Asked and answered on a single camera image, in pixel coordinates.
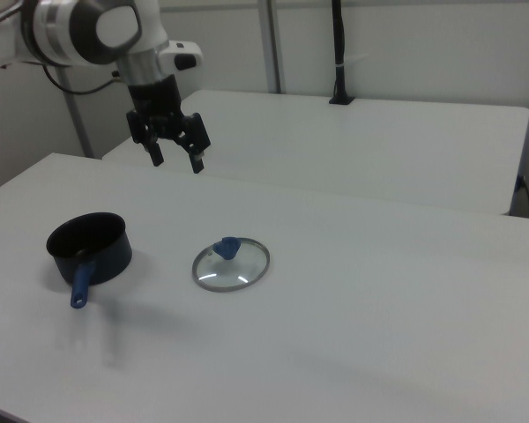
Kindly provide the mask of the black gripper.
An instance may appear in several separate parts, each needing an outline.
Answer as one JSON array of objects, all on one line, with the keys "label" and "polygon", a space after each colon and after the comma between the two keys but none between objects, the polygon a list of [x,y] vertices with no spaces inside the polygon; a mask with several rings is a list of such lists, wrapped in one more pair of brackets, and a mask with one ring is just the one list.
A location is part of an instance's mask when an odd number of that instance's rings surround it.
[{"label": "black gripper", "polygon": [[174,75],[150,85],[129,85],[134,108],[126,114],[133,142],[142,145],[155,167],[164,162],[158,137],[177,137],[189,154],[194,174],[205,168],[203,156],[211,145],[199,113],[183,116],[181,96]]}]

